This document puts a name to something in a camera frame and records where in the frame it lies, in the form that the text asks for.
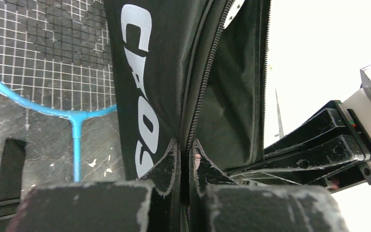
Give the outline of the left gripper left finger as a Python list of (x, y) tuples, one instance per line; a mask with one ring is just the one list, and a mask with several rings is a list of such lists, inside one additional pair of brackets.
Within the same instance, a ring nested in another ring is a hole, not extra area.
[(10, 232), (175, 232), (178, 230), (178, 144), (139, 180), (34, 188)]

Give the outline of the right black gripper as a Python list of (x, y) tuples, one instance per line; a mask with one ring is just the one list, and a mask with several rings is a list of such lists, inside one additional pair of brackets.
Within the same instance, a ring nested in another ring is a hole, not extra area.
[(229, 171), (263, 185), (319, 185), (332, 193), (371, 185), (371, 144), (358, 134), (329, 133), (349, 126), (339, 101), (329, 101), (300, 127), (265, 148), (263, 161)]

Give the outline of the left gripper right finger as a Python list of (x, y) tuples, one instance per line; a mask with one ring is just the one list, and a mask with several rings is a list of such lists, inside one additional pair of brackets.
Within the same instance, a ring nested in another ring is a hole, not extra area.
[(346, 232), (336, 201), (321, 187), (239, 185), (206, 156), (190, 150), (193, 232)]

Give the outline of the black Crossway racket bag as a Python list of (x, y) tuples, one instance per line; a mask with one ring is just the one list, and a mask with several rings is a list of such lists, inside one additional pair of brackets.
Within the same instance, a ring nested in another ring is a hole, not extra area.
[(193, 146), (219, 171), (262, 159), (269, 0), (107, 0), (127, 180), (154, 187), (144, 232), (197, 218)]

